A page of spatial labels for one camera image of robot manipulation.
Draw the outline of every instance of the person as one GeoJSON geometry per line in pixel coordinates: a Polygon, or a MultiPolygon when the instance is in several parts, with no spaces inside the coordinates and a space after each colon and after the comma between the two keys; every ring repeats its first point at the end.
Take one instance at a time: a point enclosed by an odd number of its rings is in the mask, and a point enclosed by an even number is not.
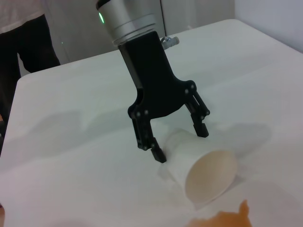
{"type": "Polygon", "coordinates": [[[60,65],[40,0],[0,0],[2,136],[5,135],[17,81],[21,77],[17,54],[30,73],[60,65]]]}

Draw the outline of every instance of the silver metal cylinder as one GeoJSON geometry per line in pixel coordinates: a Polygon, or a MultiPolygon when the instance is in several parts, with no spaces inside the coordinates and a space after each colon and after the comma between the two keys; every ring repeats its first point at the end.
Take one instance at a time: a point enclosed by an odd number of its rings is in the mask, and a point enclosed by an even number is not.
{"type": "Polygon", "coordinates": [[[114,45],[120,45],[155,29],[156,19],[150,12],[148,0],[103,0],[103,2],[105,3],[98,10],[114,45]]]}

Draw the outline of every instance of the metal connector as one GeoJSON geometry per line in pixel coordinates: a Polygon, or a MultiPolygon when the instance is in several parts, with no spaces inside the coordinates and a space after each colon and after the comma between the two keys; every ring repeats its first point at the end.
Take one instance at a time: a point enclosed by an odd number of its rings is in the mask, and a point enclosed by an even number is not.
{"type": "Polygon", "coordinates": [[[180,43],[180,40],[178,37],[170,38],[169,36],[166,36],[161,39],[161,43],[163,49],[166,50],[172,46],[178,45],[180,43]]]}

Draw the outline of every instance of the cup opening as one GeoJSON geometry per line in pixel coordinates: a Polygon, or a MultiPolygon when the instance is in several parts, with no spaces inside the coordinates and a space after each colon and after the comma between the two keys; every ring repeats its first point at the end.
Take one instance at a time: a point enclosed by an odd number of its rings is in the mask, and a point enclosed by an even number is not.
{"type": "Polygon", "coordinates": [[[185,185],[186,196],[194,204],[207,203],[222,194],[237,173],[234,154],[215,150],[201,157],[190,169],[185,185]]]}

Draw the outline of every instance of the robotic arm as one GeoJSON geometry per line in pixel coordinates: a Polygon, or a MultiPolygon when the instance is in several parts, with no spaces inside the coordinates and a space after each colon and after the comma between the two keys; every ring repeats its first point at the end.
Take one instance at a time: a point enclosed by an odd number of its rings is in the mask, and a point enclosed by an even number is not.
{"type": "Polygon", "coordinates": [[[178,38],[165,37],[160,41],[148,1],[99,0],[97,9],[137,88],[137,99],[128,108],[128,115],[133,121],[138,148],[151,148],[157,161],[166,162],[150,121],[167,116],[183,105],[191,113],[197,136],[207,137],[202,120],[210,111],[197,93],[196,84],[191,80],[181,81],[173,74],[164,49],[178,44],[178,38]]]}

